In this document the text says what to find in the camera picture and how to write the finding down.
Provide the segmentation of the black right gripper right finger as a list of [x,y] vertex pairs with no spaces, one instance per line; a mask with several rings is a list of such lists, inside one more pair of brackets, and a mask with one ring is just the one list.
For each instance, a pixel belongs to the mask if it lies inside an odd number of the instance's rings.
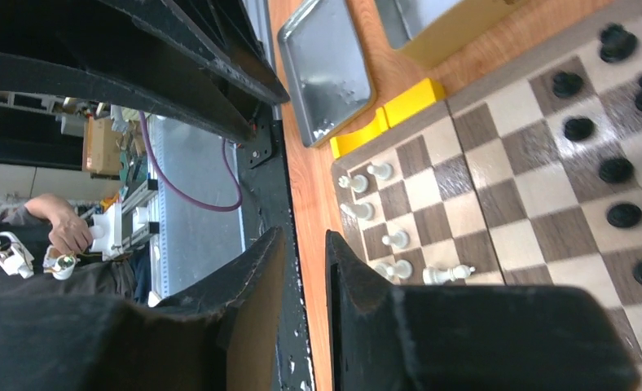
[[326,233],[336,390],[635,390],[640,373],[578,288],[395,285]]

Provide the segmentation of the gold tin with white pieces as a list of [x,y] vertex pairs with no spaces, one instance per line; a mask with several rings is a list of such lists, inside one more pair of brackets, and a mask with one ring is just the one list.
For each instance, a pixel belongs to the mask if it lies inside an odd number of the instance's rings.
[[518,0],[377,1],[391,48],[432,68],[525,3]]

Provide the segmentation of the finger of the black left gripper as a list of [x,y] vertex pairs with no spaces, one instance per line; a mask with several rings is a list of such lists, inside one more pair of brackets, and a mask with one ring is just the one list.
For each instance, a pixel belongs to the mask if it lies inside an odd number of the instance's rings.
[[257,99],[290,100],[241,1],[109,0],[142,30]]
[[0,1],[0,91],[60,95],[254,137],[196,63],[99,1]]

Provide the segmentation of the yellow arch block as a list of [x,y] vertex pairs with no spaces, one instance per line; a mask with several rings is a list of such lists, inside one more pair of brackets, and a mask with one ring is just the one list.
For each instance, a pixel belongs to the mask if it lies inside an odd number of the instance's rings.
[[389,124],[384,108],[377,108],[374,118],[363,128],[348,134],[334,136],[330,139],[333,158],[337,160],[348,155],[357,148],[381,136],[388,129]]

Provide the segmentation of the person hand in background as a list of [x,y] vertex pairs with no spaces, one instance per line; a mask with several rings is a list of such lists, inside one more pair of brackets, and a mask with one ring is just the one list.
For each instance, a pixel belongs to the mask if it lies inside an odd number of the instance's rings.
[[48,237],[60,253],[80,254],[90,247],[93,241],[90,228],[66,199],[43,194],[27,201],[24,207],[32,216],[51,224]]

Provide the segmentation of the wooden chess board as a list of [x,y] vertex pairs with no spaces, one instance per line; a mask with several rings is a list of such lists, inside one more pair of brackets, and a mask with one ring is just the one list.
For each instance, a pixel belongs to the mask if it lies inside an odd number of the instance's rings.
[[[422,284],[425,267],[464,264],[476,268],[467,285],[554,284],[543,279],[544,259],[527,211],[544,200],[539,169],[556,159],[541,105],[551,97],[568,103],[583,92],[585,79],[559,65],[590,41],[600,40],[600,58],[608,64],[631,56],[637,38],[605,30],[639,18],[642,1],[616,1],[336,160],[331,172],[338,205],[368,202],[375,209],[370,221],[341,211],[352,249],[371,268],[409,261],[412,276],[394,283]],[[387,181],[367,173],[369,164],[381,163],[394,167]],[[338,186],[341,175],[357,174],[369,181],[364,193]],[[383,235],[398,230],[410,236],[406,248],[382,244]],[[642,363],[630,353],[642,389]]]

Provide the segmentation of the white chess bishop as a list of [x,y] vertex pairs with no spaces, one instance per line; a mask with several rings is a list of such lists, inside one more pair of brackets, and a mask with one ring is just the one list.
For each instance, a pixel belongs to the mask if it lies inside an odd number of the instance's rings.
[[475,271],[475,267],[466,265],[457,265],[445,270],[425,267],[422,271],[422,278],[426,285],[443,285],[459,279],[466,279]]

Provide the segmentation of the white chess piece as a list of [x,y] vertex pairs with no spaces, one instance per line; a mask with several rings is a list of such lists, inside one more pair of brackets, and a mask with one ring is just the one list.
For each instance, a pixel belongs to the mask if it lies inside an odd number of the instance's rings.
[[343,189],[350,189],[355,193],[364,193],[369,186],[369,181],[365,175],[357,174],[355,176],[341,175],[337,180],[338,186]]
[[370,221],[374,218],[375,209],[372,204],[365,202],[361,204],[343,203],[340,205],[343,213],[358,220]]

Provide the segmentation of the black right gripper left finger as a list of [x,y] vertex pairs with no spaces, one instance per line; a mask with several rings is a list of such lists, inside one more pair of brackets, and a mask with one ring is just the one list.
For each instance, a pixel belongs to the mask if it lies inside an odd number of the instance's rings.
[[269,390],[285,234],[153,307],[112,296],[0,297],[0,390]]

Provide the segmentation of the small yellow rectangular block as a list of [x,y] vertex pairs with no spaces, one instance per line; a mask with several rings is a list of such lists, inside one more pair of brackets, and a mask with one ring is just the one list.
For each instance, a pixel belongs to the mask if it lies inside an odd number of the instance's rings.
[[443,85],[426,77],[383,105],[385,120],[381,124],[391,129],[445,97]]

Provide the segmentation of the white chess king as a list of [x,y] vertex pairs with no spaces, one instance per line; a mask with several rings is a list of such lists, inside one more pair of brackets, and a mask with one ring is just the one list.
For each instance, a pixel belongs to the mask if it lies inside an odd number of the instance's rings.
[[404,259],[395,261],[394,263],[379,262],[373,266],[373,269],[389,281],[393,281],[394,279],[409,279],[413,274],[412,264]]

